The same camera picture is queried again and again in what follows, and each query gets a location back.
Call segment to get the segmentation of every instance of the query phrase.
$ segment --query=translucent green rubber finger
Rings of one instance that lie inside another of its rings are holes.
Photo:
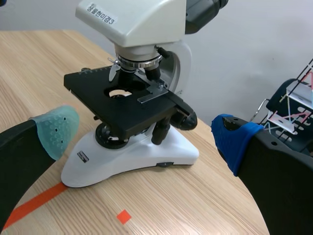
[[[38,137],[44,149],[52,159],[59,160],[79,126],[75,109],[64,105],[30,119],[36,122]]]

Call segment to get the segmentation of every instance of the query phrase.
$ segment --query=black microscope stage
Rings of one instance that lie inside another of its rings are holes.
[[[119,72],[109,82],[110,69],[111,66],[67,74],[64,76],[64,86],[121,140],[172,116],[177,112],[177,103],[183,103],[178,96],[168,92],[141,104],[137,99],[150,94],[146,90],[149,84],[135,76],[127,88],[120,87],[117,79]],[[110,97],[109,93],[114,90],[125,90],[132,95]]]

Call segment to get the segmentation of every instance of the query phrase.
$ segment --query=microscope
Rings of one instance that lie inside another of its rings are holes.
[[[83,136],[62,175],[80,188],[146,167],[193,165],[198,149],[177,129],[197,115],[181,99],[191,69],[185,34],[198,32],[228,0],[83,0],[76,17],[115,46],[111,66],[64,76],[64,86],[102,123]]]

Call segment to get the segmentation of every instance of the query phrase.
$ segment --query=label on microscope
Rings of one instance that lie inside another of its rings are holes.
[[[110,12],[107,12],[106,10],[103,10],[101,7],[97,6],[94,3],[90,3],[88,5],[87,11],[100,19],[103,23],[112,25],[117,22],[116,16],[114,16]]]

